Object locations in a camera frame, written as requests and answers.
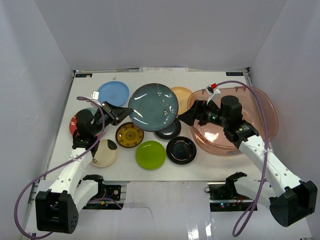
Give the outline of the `dark teal blossom plate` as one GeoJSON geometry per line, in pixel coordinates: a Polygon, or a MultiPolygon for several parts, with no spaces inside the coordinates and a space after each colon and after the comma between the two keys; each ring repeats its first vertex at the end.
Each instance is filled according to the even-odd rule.
{"type": "Polygon", "coordinates": [[[148,83],[132,94],[128,107],[133,109],[129,118],[137,127],[143,131],[157,132],[174,122],[179,102],[169,87],[160,83],[148,83]]]}

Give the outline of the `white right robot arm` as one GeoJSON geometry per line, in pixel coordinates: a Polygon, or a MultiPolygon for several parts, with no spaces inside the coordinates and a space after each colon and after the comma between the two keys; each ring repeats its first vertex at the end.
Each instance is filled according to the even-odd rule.
{"type": "Polygon", "coordinates": [[[220,106],[213,101],[196,100],[179,116],[189,126],[214,124],[223,128],[226,138],[246,155],[261,172],[261,181],[237,173],[226,179],[226,195],[236,200],[244,195],[266,207],[283,227],[313,214],[317,186],[292,173],[264,142],[259,132],[243,119],[242,105],[235,96],[222,97],[220,106]]]}

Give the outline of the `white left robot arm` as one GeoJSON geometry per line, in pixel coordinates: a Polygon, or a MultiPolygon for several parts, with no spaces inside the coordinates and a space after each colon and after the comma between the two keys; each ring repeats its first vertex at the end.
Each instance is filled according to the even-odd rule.
{"type": "Polygon", "coordinates": [[[84,172],[98,152],[105,127],[117,126],[132,112],[132,108],[105,101],[96,113],[88,109],[77,113],[70,158],[53,184],[35,197],[39,231],[72,234],[83,207],[105,196],[104,178],[97,174],[84,175],[84,172]]]}

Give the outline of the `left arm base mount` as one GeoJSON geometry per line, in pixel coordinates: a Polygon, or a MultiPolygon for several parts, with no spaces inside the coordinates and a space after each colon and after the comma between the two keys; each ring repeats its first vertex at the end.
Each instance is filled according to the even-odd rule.
{"type": "Polygon", "coordinates": [[[120,210],[123,207],[121,200],[122,186],[119,184],[106,184],[103,176],[97,174],[86,175],[83,179],[98,183],[98,192],[83,207],[84,210],[120,210]]]}

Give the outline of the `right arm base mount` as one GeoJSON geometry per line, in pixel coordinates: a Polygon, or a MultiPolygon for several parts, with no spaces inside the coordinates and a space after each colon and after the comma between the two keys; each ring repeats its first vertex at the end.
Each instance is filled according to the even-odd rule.
{"type": "Polygon", "coordinates": [[[244,212],[253,202],[247,196],[240,195],[235,188],[235,182],[247,177],[243,172],[236,172],[222,182],[208,183],[204,192],[209,194],[210,211],[214,212],[244,212]]]}

